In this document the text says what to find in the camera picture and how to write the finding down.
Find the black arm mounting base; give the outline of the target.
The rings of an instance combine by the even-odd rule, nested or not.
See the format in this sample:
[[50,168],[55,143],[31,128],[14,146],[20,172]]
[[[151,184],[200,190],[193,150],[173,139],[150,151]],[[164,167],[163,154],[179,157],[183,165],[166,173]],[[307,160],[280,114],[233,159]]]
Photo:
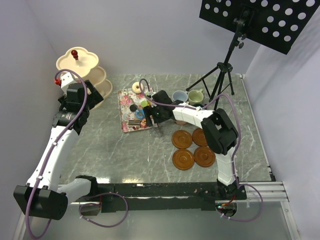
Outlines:
[[217,182],[99,183],[98,193],[123,196],[130,211],[201,209],[215,211],[216,203],[247,199],[245,188]]

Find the metal serving tongs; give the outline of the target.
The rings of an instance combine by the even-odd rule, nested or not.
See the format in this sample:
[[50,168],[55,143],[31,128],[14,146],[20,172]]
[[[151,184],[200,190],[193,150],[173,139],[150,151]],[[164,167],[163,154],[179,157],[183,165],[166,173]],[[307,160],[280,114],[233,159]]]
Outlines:
[[156,130],[157,135],[158,135],[159,137],[162,137],[162,136],[163,136],[163,131],[162,131],[159,123],[156,124],[155,130]]

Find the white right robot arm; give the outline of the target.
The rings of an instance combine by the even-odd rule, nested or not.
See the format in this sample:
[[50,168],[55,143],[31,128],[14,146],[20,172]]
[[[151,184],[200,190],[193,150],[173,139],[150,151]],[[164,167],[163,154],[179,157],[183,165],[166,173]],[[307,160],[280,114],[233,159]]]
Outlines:
[[241,136],[238,118],[235,117],[236,124],[233,124],[221,108],[208,110],[207,106],[195,107],[179,100],[172,101],[164,90],[146,96],[146,99],[151,102],[142,108],[147,126],[172,119],[203,130],[208,148],[216,155],[219,196],[227,200],[236,195],[240,188],[235,165]]

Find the white toy donut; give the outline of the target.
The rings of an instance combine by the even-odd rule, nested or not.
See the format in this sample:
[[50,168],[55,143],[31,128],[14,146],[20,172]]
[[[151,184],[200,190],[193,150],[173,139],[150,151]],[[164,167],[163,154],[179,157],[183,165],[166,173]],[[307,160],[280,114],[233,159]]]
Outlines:
[[137,82],[132,84],[131,89],[135,94],[140,94],[140,93],[142,93],[144,91],[144,86],[143,86],[142,83],[139,83],[137,81]]

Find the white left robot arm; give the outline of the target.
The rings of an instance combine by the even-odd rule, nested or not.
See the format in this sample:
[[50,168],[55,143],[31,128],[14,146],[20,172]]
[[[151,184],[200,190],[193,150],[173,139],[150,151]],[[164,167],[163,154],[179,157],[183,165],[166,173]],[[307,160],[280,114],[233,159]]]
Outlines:
[[17,185],[13,197],[23,213],[32,217],[60,220],[69,204],[83,197],[95,200],[99,195],[96,177],[79,175],[68,184],[59,184],[61,172],[78,140],[90,110],[103,100],[89,80],[72,83],[59,98],[46,149],[34,173],[25,185]]

